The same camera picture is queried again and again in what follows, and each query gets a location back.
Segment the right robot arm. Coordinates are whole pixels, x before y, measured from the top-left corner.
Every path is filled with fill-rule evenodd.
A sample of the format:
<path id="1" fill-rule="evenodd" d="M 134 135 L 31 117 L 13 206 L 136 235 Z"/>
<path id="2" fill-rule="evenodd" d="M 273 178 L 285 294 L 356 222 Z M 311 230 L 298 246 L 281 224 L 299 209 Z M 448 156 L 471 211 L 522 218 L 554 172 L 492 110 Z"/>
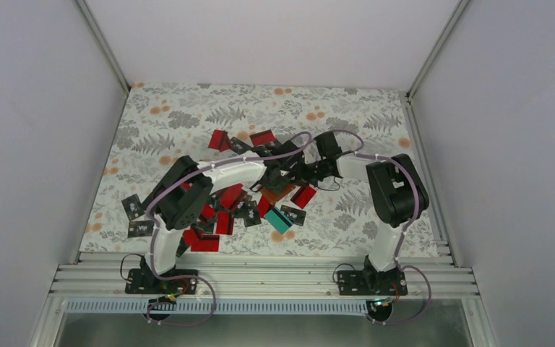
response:
<path id="1" fill-rule="evenodd" d="M 400 269 L 399 253 L 408 229 L 429 206 L 426 188 L 409 155 L 365 154 L 363 145 L 344 151 L 333 131 L 314 141 L 319 160 L 307 163 L 305 157 L 298 158 L 289 165 L 289 176 L 297 183 L 314 186 L 330 177 L 369 185 L 374 211 L 387 227 L 365 256 L 362 283 L 370 294 L 380 294 L 390 285 L 388 272 Z"/>

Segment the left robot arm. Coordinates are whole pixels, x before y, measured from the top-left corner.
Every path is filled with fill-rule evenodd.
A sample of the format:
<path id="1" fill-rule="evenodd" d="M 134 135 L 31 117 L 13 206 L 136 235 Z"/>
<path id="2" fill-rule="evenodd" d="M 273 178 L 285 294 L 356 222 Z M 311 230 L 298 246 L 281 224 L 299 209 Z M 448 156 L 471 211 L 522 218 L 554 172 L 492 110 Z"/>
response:
<path id="1" fill-rule="evenodd" d="M 175 164 L 176 171 L 165 177 L 173 179 L 157 185 L 158 193 L 150 198 L 145 216 L 154 223 L 150 249 L 145 255 L 149 267 L 143 282 L 155 293 L 166 291 L 172 283 L 176 251 L 185 229 L 201 215 L 210 195 L 218 190 L 258 181 L 273 163 L 302 153 L 309 143 L 279 155 L 261 156 L 254 151 L 218 161 L 192 160 L 184 156 Z"/>

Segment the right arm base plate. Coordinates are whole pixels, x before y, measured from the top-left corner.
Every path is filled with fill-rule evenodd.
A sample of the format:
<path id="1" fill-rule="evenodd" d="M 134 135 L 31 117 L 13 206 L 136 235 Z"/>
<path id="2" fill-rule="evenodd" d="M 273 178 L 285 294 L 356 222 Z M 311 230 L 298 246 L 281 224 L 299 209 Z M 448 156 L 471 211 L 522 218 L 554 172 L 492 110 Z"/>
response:
<path id="1" fill-rule="evenodd" d="M 366 273 L 362 270 L 339 270 L 336 275 L 341 296 L 404 296 L 408 294 L 405 273 L 398 269 Z"/>

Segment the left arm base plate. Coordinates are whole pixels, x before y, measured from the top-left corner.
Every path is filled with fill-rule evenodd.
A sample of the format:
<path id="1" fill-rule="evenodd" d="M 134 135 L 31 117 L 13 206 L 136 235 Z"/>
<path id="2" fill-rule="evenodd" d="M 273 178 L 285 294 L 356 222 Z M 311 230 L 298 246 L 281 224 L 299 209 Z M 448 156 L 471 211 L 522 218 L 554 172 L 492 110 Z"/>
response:
<path id="1" fill-rule="evenodd" d="M 159 280 L 150 271 L 142 268 L 131 269 L 126 280 L 126 294 L 195 294 L 197 291 L 197 279 L 182 278 L 179 280 Z"/>

